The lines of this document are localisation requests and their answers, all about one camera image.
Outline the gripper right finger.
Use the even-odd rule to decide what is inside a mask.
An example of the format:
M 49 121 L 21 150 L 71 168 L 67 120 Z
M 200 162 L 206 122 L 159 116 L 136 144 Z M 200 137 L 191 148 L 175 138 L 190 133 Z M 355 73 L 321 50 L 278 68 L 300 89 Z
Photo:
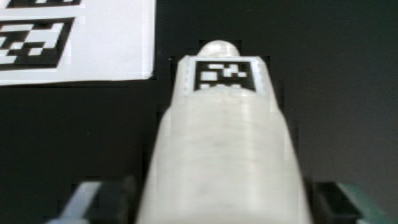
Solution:
M 309 192 L 314 224 L 390 224 L 390 217 L 357 185 L 316 182 Z

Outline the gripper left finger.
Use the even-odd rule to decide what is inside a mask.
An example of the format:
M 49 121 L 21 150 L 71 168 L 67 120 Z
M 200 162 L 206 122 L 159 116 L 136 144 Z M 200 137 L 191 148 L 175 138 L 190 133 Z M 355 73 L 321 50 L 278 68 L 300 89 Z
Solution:
M 131 224 L 135 218 L 136 181 L 79 183 L 58 216 L 44 224 Z

